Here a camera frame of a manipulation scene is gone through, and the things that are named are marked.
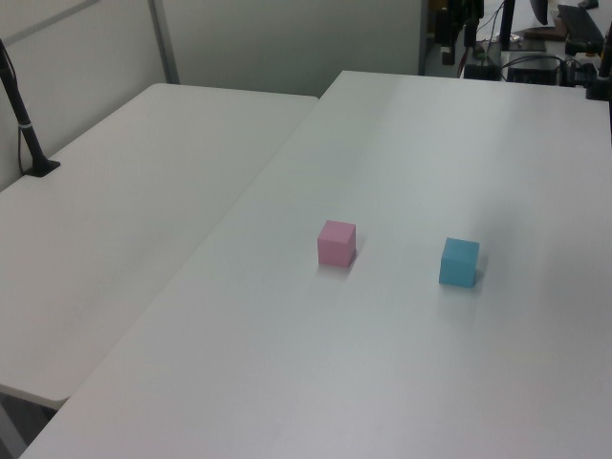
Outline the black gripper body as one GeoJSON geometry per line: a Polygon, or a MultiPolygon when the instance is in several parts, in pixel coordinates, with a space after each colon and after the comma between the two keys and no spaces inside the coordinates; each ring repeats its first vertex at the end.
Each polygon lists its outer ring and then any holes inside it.
{"type": "Polygon", "coordinates": [[[478,23],[484,17],[484,2],[481,0],[448,0],[431,3],[434,17],[448,17],[452,24],[478,23]]]}

